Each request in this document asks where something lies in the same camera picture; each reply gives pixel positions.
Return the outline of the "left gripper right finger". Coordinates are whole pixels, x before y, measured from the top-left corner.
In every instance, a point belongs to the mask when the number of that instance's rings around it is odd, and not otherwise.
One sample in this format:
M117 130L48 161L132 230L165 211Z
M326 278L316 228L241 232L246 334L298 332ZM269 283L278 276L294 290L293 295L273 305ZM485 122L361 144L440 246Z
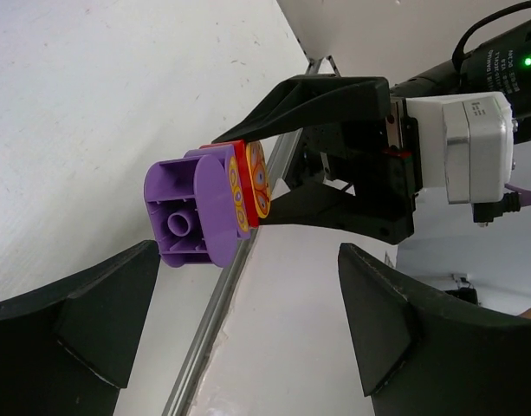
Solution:
M342 244L338 274L377 415L531 415L531 319L460 300Z

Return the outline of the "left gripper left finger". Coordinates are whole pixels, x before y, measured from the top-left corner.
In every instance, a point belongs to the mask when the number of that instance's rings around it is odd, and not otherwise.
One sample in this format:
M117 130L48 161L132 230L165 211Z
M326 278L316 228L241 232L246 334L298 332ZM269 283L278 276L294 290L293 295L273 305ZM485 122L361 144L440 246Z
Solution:
M0 415L111 415L128 385L159 271L142 241L0 302Z

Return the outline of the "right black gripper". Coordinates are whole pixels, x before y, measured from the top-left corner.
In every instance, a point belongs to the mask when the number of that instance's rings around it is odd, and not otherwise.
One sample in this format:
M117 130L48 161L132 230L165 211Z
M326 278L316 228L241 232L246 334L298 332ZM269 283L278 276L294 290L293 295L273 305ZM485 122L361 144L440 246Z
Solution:
M291 191L271 202L261 225L348 231L388 244L414 232L411 195L422 183L417 122L404 118L402 147L389 143L384 77L297 75L277 84L216 143L250 143L301 130Z

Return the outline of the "yellow orange butterfly lego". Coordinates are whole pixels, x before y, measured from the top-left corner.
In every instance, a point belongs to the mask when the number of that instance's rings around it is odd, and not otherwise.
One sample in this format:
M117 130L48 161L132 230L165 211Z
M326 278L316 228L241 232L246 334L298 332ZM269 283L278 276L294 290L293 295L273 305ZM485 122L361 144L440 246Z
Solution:
M249 143L246 157L256 213L259 218L266 218L270 210L271 190L262 144L259 141Z

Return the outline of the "red half-round lego brick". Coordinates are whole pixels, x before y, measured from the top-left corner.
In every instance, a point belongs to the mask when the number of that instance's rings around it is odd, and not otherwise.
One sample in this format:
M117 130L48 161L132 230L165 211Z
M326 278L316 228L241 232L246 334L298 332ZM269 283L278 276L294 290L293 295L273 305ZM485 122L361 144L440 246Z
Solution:
M226 144L232 145L234 147L241 189L244 197L245 210L247 218L249 220L249 227L256 228L259 225L259 220L253 196L253 188L250 180L249 162L247 160L246 145L243 140L235 140L232 142L227 142ZM208 144L201 146L201 149L213 146L225 146L226 144Z

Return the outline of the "purple butterfly lego brick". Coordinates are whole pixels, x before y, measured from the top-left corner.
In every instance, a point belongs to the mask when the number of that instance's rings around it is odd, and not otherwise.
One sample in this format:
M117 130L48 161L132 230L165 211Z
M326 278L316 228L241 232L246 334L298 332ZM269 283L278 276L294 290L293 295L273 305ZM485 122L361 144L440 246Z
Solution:
M227 191L230 196L230 207L232 209L232 217L235 220L237 236L240 239L248 239L250 237L249 217L243 195L235 146L228 144L203 146L185 153L185 157L201 157L205 155L213 156L219 161L223 171L222 176L227 184Z

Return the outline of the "purple rounded lego brick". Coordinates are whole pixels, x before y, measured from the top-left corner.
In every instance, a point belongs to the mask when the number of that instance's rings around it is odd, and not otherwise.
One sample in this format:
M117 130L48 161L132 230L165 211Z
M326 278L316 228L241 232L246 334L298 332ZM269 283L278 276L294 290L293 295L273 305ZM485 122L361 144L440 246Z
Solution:
M144 200L162 260L170 267L212 263L224 268L238 245L224 161L205 150L160 161L146 173Z

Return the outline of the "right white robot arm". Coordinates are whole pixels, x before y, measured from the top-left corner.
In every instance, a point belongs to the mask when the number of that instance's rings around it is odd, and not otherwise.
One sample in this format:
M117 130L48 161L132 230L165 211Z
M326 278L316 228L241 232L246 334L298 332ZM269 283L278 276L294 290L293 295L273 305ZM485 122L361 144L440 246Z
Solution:
M398 85L383 77L298 75L275 88L219 143L301 131L326 181L299 179L266 224L300 224L399 244L418 194L442 187L477 224L531 206L510 184L514 148L531 140L531 19ZM342 180L353 193L335 189Z

